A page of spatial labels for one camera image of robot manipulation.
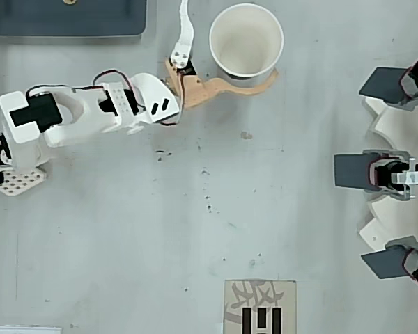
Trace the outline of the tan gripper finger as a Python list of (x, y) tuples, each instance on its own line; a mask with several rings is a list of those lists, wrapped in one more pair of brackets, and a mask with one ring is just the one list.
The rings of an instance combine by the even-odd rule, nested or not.
[(267, 79), (265, 79), (262, 83), (253, 86), (253, 87), (239, 87), (234, 86), (233, 84), (221, 79), (215, 78), (211, 79), (204, 83), (203, 85), (203, 101), (211, 100), (212, 98), (218, 96), (222, 93), (233, 93), (235, 95), (241, 96), (252, 96), (258, 95), (263, 93), (265, 90), (269, 89), (273, 83), (276, 81), (279, 73), (276, 69), (274, 69)]

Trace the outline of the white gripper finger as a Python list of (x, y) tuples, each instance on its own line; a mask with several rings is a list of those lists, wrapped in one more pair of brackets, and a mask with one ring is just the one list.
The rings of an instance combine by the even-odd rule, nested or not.
[(179, 9), (180, 35), (170, 55), (172, 65), (178, 69), (183, 69), (187, 66), (194, 41), (194, 26), (189, 17), (188, 2), (188, 0), (181, 1)]

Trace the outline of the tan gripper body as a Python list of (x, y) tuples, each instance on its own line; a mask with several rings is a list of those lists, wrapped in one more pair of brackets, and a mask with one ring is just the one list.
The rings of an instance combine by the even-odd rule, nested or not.
[(176, 97), (184, 98), (186, 109), (203, 104), (210, 99), (207, 87), (198, 77), (191, 61), (188, 61), (182, 69), (177, 68), (168, 58), (164, 64), (169, 75), (164, 82)]

